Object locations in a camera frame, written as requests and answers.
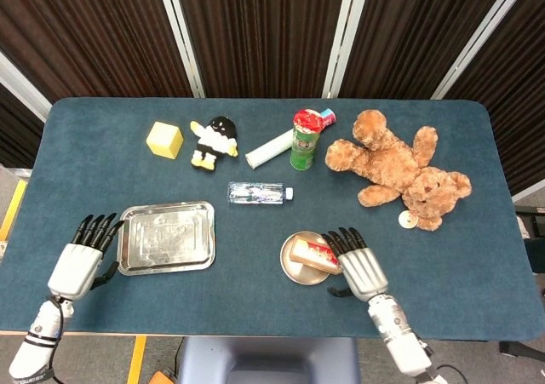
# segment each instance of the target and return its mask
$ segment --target water bottle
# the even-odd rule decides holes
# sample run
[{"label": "water bottle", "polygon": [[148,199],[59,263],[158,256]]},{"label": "water bottle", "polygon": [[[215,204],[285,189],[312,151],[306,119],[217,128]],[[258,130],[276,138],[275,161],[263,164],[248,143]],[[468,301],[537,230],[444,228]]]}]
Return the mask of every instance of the water bottle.
[{"label": "water bottle", "polygon": [[230,203],[283,203],[293,199],[293,188],[280,183],[230,182]]}]

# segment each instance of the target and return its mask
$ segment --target robotic hand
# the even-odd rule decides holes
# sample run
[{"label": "robotic hand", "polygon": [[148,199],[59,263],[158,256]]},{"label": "robotic hand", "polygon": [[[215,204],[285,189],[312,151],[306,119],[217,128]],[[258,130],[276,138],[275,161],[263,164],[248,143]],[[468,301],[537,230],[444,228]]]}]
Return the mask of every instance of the robotic hand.
[{"label": "robotic hand", "polygon": [[53,357],[74,309],[72,303],[87,292],[107,283],[118,269],[114,261],[106,273],[96,277],[104,254],[123,221],[108,231],[116,214],[86,217],[65,246],[49,278],[51,296],[42,304],[23,344],[9,366],[15,384],[60,382],[53,370]]},{"label": "robotic hand", "polygon": [[447,384],[432,365],[429,347],[413,333],[395,298],[387,295],[388,281],[373,251],[354,228],[339,230],[346,240],[332,231],[322,238],[341,263],[350,290],[369,303],[369,315],[399,370],[417,383]]}]

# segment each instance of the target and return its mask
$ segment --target blue table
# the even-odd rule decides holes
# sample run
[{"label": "blue table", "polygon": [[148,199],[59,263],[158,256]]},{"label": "blue table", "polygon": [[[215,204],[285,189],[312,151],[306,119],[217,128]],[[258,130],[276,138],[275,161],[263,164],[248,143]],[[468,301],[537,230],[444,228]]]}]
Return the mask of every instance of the blue table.
[{"label": "blue table", "polygon": [[[305,172],[288,153],[253,171],[243,155],[290,127],[303,107],[332,108],[337,123],[319,142]],[[389,128],[412,141],[432,125],[439,145],[432,165],[469,175],[473,194],[445,216],[437,232],[398,225],[400,200],[366,209],[357,194],[369,185],[324,165],[325,150],[351,139],[364,109],[384,112]],[[224,158],[214,174],[191,168],[193,119],[229,116],[238,127],[240,157]],[[176,160],[153,156],[145,139],[154,121],[181,127]],[[295,188],[281,206],[229,205],[228,181],[281,181]],[[355,226],[373,248],[415,330],[426,338],[524,340],[544,330],[542,303],[531,275],[503,177],[488,113],[463,101],[64,99],[45,127],[32,178],[0,266],[0,330],[26,330],[64,245],[89,213],[129,206],[206,200],[215,207],[217,255],[202,272],[125,277],[75,304],[71,330],[186,335],[377,336],[356,299],[328,286],[285,277],[279,251],[301,230]],[[113,246],[106,262],[116,254]]]}]

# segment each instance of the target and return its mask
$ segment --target green can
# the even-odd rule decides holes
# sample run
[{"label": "green can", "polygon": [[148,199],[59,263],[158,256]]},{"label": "green can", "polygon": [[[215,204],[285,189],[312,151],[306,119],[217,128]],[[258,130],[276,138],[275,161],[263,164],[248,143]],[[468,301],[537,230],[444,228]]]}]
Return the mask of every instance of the green can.
[{"label": "green can", "polygon": [[310,169],[314,163],[314,154],[324,122],[318,112],[305,109],[297,112],[293,123],[290,163],[294,169],[304,171]]}]

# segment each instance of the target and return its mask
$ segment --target white tube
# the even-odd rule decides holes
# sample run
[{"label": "white tube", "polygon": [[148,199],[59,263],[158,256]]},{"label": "white tube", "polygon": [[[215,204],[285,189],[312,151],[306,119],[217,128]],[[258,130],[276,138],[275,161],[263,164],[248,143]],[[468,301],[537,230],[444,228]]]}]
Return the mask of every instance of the white tube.
[{"label": "white tube", "polygon": [[293,142],[293,129],[286,131],[275,139],[268,141],[263,146],[256,148],[253,152],[246,154],[246,161],[252,169],[256,169],[271,158],[289,150]]}]

